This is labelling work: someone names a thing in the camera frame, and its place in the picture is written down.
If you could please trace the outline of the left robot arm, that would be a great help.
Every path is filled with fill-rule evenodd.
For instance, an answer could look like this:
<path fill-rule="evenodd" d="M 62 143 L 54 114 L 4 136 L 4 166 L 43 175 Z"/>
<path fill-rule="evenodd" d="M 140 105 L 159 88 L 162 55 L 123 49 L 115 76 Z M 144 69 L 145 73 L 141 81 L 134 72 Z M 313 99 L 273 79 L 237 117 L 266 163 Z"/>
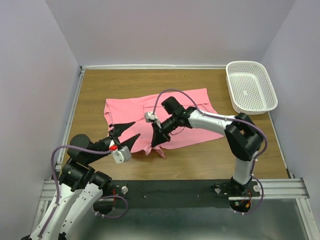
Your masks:
<path fill-rule="evenodd" d="M 109 155 L 116 163 L 127 162 L 140 135 L 125 141 L 120 141 L 119 137 L 133 125 L 133 122 L 111 124 L 108 136 L 97 142 L 92 142 L 85 134 L 77 134 L 68 145 L 62 146 L 67 149 L 69 159 L 60 175 L 53 175 L 56 187 L 53 199 L 38 226 L 24 239 L 66 240 L 96 201 L 118 198 L 112 178 L 95 171 L 90 164 Z"/>

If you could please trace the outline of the pink t shirt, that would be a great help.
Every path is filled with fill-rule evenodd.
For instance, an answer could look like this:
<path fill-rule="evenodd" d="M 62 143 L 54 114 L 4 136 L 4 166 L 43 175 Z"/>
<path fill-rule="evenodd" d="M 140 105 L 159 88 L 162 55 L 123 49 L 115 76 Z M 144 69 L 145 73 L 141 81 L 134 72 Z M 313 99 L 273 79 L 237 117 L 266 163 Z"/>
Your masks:
<path fill-rule="evenodd" d="M 145 113 L 155 112 L 161 123 L 170 117 L 162 106 L 162 102 L 169 97 L 174 97 L 185 109 L 198 106 L 200 111 L 195 111 L 187 120 L 189 126 L 176 128 L 170 134 L 170 141 L 152 147 L 153 127 L 145 120 Z M 174 91 L 163 94 L 153 94 L 143 97 L 116 99 L 108 98 L 105 101 L 104 117 L 108 124 L 134 124 L 125 130 L 119 140 L 121 142 L 139 134 L 131 152 L 144 151 L 149 154 L 155 150 L 162 157 L 163 149 L 173 150 L 195 145 L 215 139 L 224 135 L 220 120 L 201 115 L 201 112 L 216 113 L 213 109 L 207 89 L 186 90 L 183 93 Z"/>

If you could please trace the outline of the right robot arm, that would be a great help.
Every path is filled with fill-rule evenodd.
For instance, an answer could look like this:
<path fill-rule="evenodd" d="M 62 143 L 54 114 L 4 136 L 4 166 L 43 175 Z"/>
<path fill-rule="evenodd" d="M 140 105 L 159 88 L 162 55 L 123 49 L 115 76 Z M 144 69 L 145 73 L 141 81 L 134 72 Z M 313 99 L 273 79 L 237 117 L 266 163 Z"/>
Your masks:
<path fill-rule="evenodd" d="M 178 127 L 207 130 L 226 137 L 230 150 L 235 156 L 235 169 L 230 179 L 229 189 L 241 196 L 248 190 L 252 180 L 254 161 L 266 136 L 245 113 L 223 116 L 200 110 L 196 106 L 184 108 L 173 96 L 161 103 L 169 118 L 160 122 L 154 111 L 144 114 L 145 121 L 151 123 L 154 148 L 171 140 L 170 134 Z"/>

